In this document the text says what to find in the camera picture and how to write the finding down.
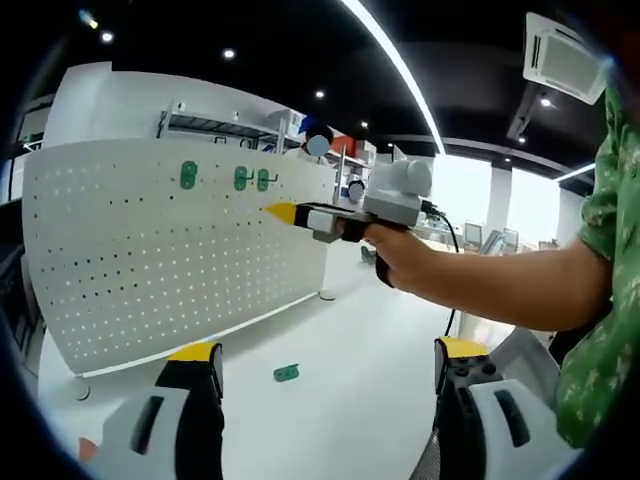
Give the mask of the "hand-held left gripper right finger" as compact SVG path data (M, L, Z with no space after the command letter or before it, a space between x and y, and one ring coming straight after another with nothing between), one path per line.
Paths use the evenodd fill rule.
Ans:
M535 336L493 350L440 337L434 350L440 478L554 479L579 456L557 432L559 369Z

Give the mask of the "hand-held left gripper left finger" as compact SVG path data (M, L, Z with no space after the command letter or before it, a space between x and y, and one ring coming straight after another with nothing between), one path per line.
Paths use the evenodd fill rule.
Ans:
M221 479L222 345L188 345L103 425L103 479Z

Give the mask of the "person's right hand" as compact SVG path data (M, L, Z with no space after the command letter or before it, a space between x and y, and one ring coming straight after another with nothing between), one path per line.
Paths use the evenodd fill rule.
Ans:
M380 224L369 225L364 239L375 248L376 274L387 286L427 298L431 289L429 271L437 252L409 230Z

